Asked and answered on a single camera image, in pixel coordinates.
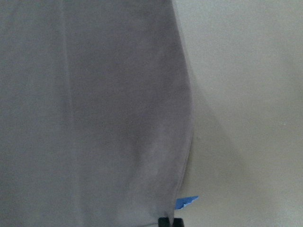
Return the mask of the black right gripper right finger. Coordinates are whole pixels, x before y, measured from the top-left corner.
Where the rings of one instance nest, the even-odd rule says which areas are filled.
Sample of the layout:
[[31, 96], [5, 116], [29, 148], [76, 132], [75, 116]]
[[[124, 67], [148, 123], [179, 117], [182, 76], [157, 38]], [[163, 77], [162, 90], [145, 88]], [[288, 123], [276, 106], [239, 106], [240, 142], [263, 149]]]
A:
[[173, 220], [173, 227], [184, 227], [184, 221], [182, 218], [174, 218]]

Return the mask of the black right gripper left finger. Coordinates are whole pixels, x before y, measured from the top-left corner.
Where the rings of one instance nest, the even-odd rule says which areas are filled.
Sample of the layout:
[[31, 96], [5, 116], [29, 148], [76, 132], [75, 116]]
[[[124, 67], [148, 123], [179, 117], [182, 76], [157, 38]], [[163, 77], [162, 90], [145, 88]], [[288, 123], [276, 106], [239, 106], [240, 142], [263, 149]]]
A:
[[171, 227], [171, 223], [168, 217], [162, 217], [158, 219], [158, 227]]

